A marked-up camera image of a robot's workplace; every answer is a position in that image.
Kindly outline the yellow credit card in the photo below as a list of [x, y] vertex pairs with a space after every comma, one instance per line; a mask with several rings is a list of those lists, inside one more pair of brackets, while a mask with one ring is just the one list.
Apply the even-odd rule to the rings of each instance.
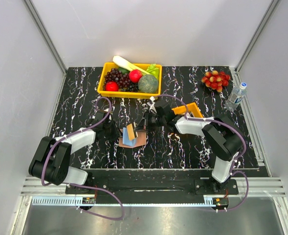
[[138, 137], [138, 133], [135, 131], [135, 123], [131, 123], [126, 126], [128, 138], [130, 141], [135, 140]]

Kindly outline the orange card box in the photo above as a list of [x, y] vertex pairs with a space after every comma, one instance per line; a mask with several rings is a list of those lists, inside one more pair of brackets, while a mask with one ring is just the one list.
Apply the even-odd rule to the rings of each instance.
[[[200, 112], [200, 109], [198, 108], [197, 104], [195, 102], [189, 103], [186, 105], [188, 109], [188, 114], [191, 115], [193, 118], [203, 118], [202, 113]], [[172, 108], [172, 111], [175, 113], [175, 115], [185, 115], [186, 107], [184, 105], [177, 106], [175, 108]]]

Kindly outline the yellow fruit tray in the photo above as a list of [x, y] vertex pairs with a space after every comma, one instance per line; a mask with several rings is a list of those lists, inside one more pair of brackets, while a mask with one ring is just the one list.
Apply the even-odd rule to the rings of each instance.
[[99, 84], [97, 88], [97, 92], [101, 96], [105, 97], [118, 97], [118, 98], [137, 98], [137, 99], [150, 99], [151, 96], [157, 96], [161, 94], [161, 86], [162, 86], [162, 65], [156, 64], [156, 67], [159, 69], [159, 77], [158, 77], [158, 90], [155, 94], [142, 93], [142, 92], [113, 92], [113, 91], [105, 91], [103, 89], [105, 82], [105, 75], [111, 69], [118, 68], [114, 62], [106, 62], [103, 65], [102, 73], [99, 79]]

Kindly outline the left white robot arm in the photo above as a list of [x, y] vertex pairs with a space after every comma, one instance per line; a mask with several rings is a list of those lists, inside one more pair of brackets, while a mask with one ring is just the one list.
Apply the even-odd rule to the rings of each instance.
[[115, 141], [120, 137], [122, 132], [111, 115], [97, 111], [85, 126], [65, 137], [43, 137], [28, 172], [33, 177], [43, 179], [45, 185], [76, 184], [81, 193], [89, 193], [93, 181], [86, 171], [70, 166], [71, 155], [96, 141]]

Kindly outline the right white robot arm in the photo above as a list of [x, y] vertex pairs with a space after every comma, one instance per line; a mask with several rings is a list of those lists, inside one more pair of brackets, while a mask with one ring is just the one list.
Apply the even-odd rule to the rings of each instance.
[[210, 188], [216, 194], [226, 190], [233, 162], [246, 151], [245, 140], [231, 120], [225, 115], [192, 117], [187, 105], [171, 108], [161, 100], [148, 105], [149, 110], [144, 113], [141, 121], [133, 125], [133, 132], [148, 132], [165, 127], [172, 133], [205, 137], [216, 155]]

